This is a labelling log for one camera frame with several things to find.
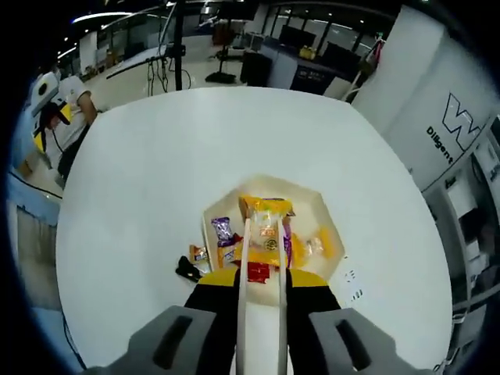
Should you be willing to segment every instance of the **round table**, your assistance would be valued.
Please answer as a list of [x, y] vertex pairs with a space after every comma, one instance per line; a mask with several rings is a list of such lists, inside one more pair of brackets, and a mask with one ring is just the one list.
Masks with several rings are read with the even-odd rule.
[[[133, 332], [185, 303], [193, 284], [174, 270], [189, 244], [203, 243], [203, 210], [256, 174], [322, 194], [348, 256], [330, 280], [341, 306], [391, 335], [415, 367], [440, 363], [452, 331], [448, 267], [433, 218], [396, 154], [347, 103], [218, 87], [112, 109], [81, 146], [64, 191], [56, 261], [63, 311], [87, 365], [111, 363]], [[363, 290], [356, 301], [350, 270]], [[250, 331], [261, 337], [248, 348], [260, 358], [256, 366], [277, 354], [269, 309], [249, 310]]]

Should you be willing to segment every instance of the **wall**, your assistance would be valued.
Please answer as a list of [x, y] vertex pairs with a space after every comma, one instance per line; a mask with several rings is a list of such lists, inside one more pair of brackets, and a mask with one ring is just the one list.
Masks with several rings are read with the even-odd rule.
[[428, 192], [466, 160], [499, 103], [476, 57], [443, 25], [403, 7], [376, 73], [352, 105]]
[[257, 11], [255, 12], [255, 17], [253, 18], [252, 21], [249, 21], [245, 26], [245, 30], [248, 33], [260, 34], [262, 32], [264, 22], [266, 21], [266, 15], [268, 9], [269, 9], [268, 5], [264, 4], [259, 5]]

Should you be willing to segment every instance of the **purple snack package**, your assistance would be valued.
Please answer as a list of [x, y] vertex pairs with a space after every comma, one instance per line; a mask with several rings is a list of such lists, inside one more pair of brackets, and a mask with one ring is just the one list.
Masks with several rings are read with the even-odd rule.
[[234, 244], [233, 231], [229, 226], [229, 217], [225, 216], [212, 219], [212, 225], [216, 230], [217, 238], [219, 238], [217, 242], [218, 247], [225, 248], [226, 246]]
[[284, 236], [283, 245], [284, 251], [287, 253], [287, 267], [290, 268], [291, 264], [291, 228], [290, 223], [283, 223]]

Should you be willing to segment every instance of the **snack package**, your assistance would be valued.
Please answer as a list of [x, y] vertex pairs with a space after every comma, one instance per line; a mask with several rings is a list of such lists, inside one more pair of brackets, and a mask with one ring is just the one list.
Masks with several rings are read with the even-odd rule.
[[291, 247], [294, 249], [292, 252], [292, 268], [302, 268], [307, 263], [307, 258], [309, 257], [308, 250], [300, 241], [297, 234], [291, 234]]
[[209, 253], [205, 247], [189, 245], [189, 261], [203, 274], [210, 272]]
[[223, 248], [233, 244], [233, 231], [229, 226], [229, 217], [217, 217], [212, 219], [212, 225], [216, 230], [217, 238], [219, 238], [217, 246]]
[[284, 251], [287, 253], [287, 267], [290, 268], [291, 263], [291, 228], [290, 228], [290, 219], [288, 216], [283, 219], [283, 229], [284, 229]]
[[239, 237], [237, 234], [235, 234], [235, 235], [240, 239], [240, 241], [235, 242], [230, 246], [224, 246], [224, 247], [217, 248], [217, 261], [219, 263], [219, 268], [227, 267], [231, 263], [233, 263], [235, 260], [237, 260], [237, 258], [236, 258], [236, 249], [237, 248], [239, 249], [240, 254], [241, 254], [241, 246], [243, 243], [243, 241], [242, 241], [243, 238]]
[[335, 247], [331, 240], [330, 231], [326, 227], [320, 227], [315, 235], [309, 239], [309, 242], [314, 253], [320, 253], [327, 259], [334, 256]]
[[189, 261], [193, 264], [208, 260], [209, 254], [205, 247], [199, 248], [194, 245], [189, 245]]
[[292, 233], [291, 246], [293, 248], [291, 264], [293, 268], [302, 268], [312, 254], [319, 254], [329, 259], [335, 253], [330, 231], [326, 227], [321, 227], [305, 242], [302, 242], [295, 233]]
[[264, 263], [249, 262], [247, 278], [251, 283], [265, 284], [270, 278], [270, 265]]
[[[285, 199], [262, 199], [240, 197], [240, 209], [244, 218], [252, 220], [248, 247], [248, 261], [280, 265], [278, 223], [291, 211], [291, 202]], [[236, 259], [241, 260], [241, 250], [236, 252]]]
[[271, 202], [287, 202], [290, 205], [290, 209], [286, 212], [286, 216], [295, 216], [294, 209], [291, 202], [283, 198], [257, 198], [251, 195], [241, 195], [238, 199], [238, 205], [240, 207], [241, 217], [243, 221], [252, 217], [253, 209], [259, 201], [271, 201]]

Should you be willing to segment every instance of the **red snack package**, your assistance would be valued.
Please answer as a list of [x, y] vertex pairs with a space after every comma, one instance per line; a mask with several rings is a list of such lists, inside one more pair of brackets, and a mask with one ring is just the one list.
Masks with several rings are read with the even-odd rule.
[[270, 265], [265, 263], [248, 262], [248, 281], [265, 284], [270, 278]]

